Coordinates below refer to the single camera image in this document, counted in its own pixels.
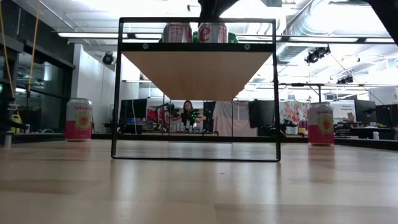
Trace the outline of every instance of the aluminum can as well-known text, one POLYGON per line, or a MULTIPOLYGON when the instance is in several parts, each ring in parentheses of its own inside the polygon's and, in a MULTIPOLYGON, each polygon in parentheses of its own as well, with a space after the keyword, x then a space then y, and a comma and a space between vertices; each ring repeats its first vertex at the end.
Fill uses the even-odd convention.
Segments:
POLYGON ((189 23, 171 22, 163 30, 163 43, 192 43, 192 29, 189 23))
POLYGON ((308 108, 308 143, 335 143, 333 108, 330 103, 311 103, 308 108))
POLYGON ((82 141, 91 139, 93 103, 83 98, 71 98, 67 103, 65 139, 82 141))
POLYGON ((202 23, 198 38, 199 43, 228 43, 228 28, 224 23, 202 23))

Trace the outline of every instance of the white ceiling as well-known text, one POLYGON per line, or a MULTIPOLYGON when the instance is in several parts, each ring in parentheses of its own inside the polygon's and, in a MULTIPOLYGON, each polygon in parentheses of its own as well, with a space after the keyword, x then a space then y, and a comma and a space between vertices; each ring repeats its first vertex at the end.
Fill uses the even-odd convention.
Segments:
MULTIPOLYGON (((35 1, 14 0, 25 10, 35 14, 35 1)), ((41 0, 54 13, 40 5, 40 18, 55 30, 71 32, 68 24, 76 32, 117 32, 118 19, 130 17, 172 17, 193 16, 200 13, 197 0, 41 0)), ((296 0, 296 5, 284 5, 280 11, 265 7, 259 0, 241 0, 226 12, 227 16, 235 17, 279 17, 285 19, 284 23, 298 13, 308 3, 308 0, 296 0)), ((345 8, 344 11, 324 8, 324 12, 332 17, 318 19, 319 25, 330 25, 339 22, 334 35, 387 35, 375 13, 370 8, 345 8)), ((322 16, 322 12, 312 12, 322 16)), ((162 32, 165 24, 129 24, 131 32, 162 32)), ((116 50, 115 40, 91 40, 91 46, 85 49, 92 55, 103 54, 104 51, 116 50)), ((354 74, 367 73, 367 68, 384 58, 398 58, 396 45, 330 45, 332 56, 327 56, 315 64, 308 66, 304 62, 307 50, 296 56, 288 66, 279 66, 281 82, 322 82, 336 83, 336 79, 344 75, 341 65, 354 74)), ((254 78, 261 78, 263 82, 272 81, 272 66, 269 60, 258 71, 254 78)))

